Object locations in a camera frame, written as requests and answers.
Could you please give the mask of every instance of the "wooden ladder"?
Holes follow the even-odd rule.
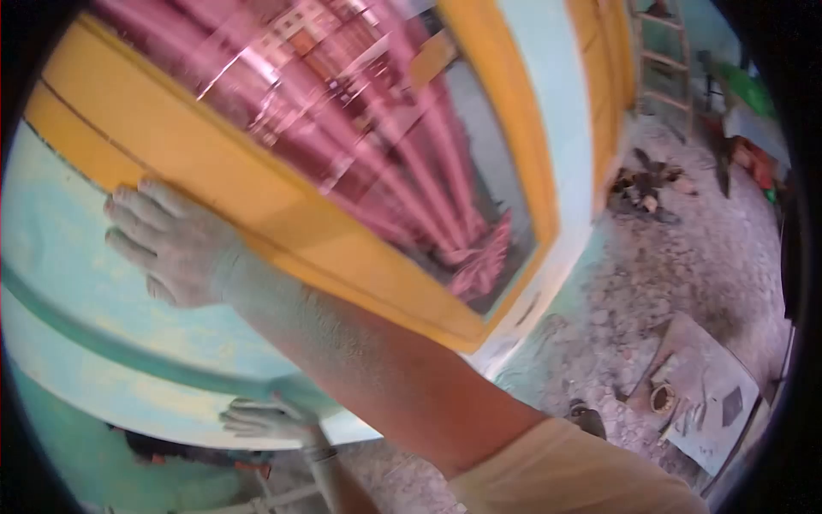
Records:
[[[685,138],[686,140],[690,140],[690,135],[693,131],[694,126],[694,107],[690,92],[690,47],[688,46],[688,37],[685,31],[685,23],[683,22],[682,10],[680,9],[679,5],[680,1],[681,0],[673,1],[677,10],[675,16],[662,17],[655,16],[650,12],[639,11],[636,7],[636,0],[630,0],[630,8],[633,15],[632,19],[634,21],[635,47],[637,48],[637,52],[639,54],[638,58],[636,59],[636,62],[639,64],[639,75],[637,76],[636,86],[636,108],[637,112],[641,112],[643,100],[645,98],[650,98],[664,102],[665,104],[672,105],[673,107],[676,107],[677,109],[684,111],[686,116]],[[664,11],[667,11],[668,3],[670,3],[670,0],[657,0],[657,2],[652,3],[652,6],[659,4],[662,6]],[[644,20],[650,21],[652,23],[657,23],[661,26],[668,28],[669,30],[676,31],[682,52],[682,62],[670,58],[667,55],[662,55],[660,53],[645,48],[644,40],[642,38],[642,22]],[[676,99],[671,97],[670,95],[663,93],[662,91],[653,90],[645,86],[645,84],[643,83],[643,73],[646,59],[658,63],[659,65],[662,65],[666,69],[670,70],[672,75],[679,76],[680,78],[684,79],[682,82],[685,88],[684,99]]]

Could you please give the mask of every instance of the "glass pane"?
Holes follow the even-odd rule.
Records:
[[[533,250],[494,111],[426,2],[93,6],[199,101],[478,313]]]

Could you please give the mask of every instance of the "pink curtain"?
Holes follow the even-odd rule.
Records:
[[[381,238],[432,255],[464,301],[489,294],[510,213],[474,207],[467,137],[442,76],[407,71],[427,34],[390,0],[94,0],[196,97]]]

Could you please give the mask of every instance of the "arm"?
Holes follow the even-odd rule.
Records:
[[[446,478],[546,417],[452,351],[269,266],[230,225],[160,183],[119,188],[105,211],[118,227],[108,244],[146,271],[152,296],[229,303],[341,405]]]

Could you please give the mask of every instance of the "yellow window frame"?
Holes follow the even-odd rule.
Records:
[[[470,5],[440,0],[438,8],[496,110],[537,241],[488,317],[472,311],[285,162],[196,102],[92,16],[78,16],[63,36],[35,86],[25,119],[104,190],[159,175],[229,218],[278,268],[471,353],[538,269],[556,238],[558,212],[542,120],[501,13],[492,0]]]

